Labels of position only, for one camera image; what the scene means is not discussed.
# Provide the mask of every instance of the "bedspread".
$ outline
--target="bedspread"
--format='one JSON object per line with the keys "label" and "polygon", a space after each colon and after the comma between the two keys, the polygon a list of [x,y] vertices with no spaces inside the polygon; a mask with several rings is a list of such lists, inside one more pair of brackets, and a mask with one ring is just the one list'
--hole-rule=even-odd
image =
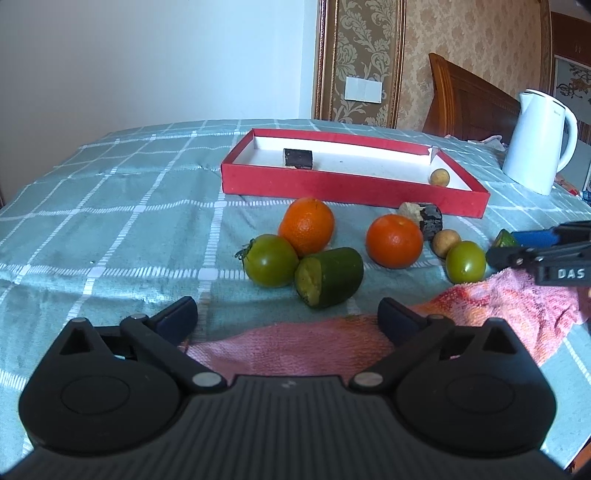
{"label": "bedspread", "polygon": [[[490,191],[482,219],[444,217],[486,249],[501,228],[541,229],[591,218],[591,209],[557,187],[523,193],[494,150],[417,132],[309,120],[202,121],[109,134],[21,190],[0,212],[0,472],[31,449],[18,396],[71,318],[114,325],[133,312],[154,314],[183,295],[199,304],[193,342],[216,340],[277,321],[313,322],[374,313],[383,296],[422,303],[450,286],[430,249],[408,270],[374,264],[363,246],[369,224],[388,209],[331,203],[332,247],[363,256],[365,279],[352,299],[312,311],[293,288],[252,284],[234,253],[274,233],[286,199],[225,195],[220,162],[253,127],[370,135],[438,145]],[[558,398],[544,450],[566,465],[591,433],[591,340],[574,326],[543,372]]]}

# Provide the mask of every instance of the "small round brown fruit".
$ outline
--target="small round brown fruit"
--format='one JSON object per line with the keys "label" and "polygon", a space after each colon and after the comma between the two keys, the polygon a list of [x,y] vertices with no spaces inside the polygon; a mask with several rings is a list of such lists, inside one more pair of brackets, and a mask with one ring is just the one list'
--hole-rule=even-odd
{"label": "small round brown fruit", "polygon": [[461,241],[460,235],[455,230],[441,230],[435,234],[431,248],[439,258],[446,258],[452,247]]}
{"label": "small round brown fruit", "polygon": [[449,185],[449,172],[445,168],[438,168],[431,173],[429,183],[438,187],[447,187]]}

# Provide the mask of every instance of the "patterned wallpaper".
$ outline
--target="patterned wallpaper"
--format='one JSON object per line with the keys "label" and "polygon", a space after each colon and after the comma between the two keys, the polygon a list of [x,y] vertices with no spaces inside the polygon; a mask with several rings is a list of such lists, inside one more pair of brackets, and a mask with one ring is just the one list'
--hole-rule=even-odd
{"label": "patterned wallpaper", "polygon": [[[398,35],[397,0],[340,0],[332,119],[379,127],[388,120]],[[382,82],[382,103],[345,100],[347,77]]]}
{"label": "patterned wallpaper", "polygon": [[398,128],[422,130],[433,99],[428,54],[516,96],[540,84],[538,0],[407,1]]}

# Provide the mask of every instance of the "light switch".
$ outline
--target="light switch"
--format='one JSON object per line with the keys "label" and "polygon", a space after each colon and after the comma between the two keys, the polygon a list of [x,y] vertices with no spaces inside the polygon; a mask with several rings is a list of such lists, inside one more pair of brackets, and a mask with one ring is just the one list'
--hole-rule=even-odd
{"label": "light switch", "polygon": [[382,82],[347,77],[345,79],[344,99],[356,100],[358,102],[382,103]]}

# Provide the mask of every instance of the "white kettle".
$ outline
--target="white kettle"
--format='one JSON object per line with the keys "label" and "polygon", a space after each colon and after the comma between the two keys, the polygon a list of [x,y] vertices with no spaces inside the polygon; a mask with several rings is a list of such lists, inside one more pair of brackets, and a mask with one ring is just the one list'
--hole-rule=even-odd
{"label": "white kettle", "polygon": [[[530,190],[549,195],[556,172],[562,170],[573,156],[578,136],[577,119],[566,105],[537,90],[520,93],[519,100],[521,112],[503,172]],[[565,120],[569,140],[561,156]]]}

